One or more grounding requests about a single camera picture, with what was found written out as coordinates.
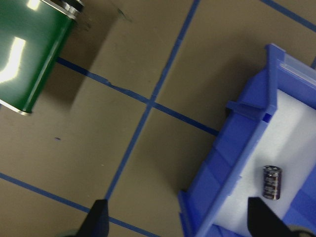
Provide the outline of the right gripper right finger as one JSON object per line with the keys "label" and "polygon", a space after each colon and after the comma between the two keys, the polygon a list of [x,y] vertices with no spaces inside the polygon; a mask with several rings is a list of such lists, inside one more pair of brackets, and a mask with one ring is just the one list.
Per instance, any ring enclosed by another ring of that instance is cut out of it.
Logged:
{"label": "right gripper right finger", "polygon": [[293,232],[259,197],[248,198],[247,228],[252,237],[293,236]]}

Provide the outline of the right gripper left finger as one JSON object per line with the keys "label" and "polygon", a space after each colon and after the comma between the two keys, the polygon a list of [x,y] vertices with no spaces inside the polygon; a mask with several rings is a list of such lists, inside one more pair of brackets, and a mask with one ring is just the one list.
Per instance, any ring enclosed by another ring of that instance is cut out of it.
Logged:
{"label": "right gripper left finger", "polygon": [[77,237],[107,237],[109,234],[108,201],[96,200],[79,228]]}

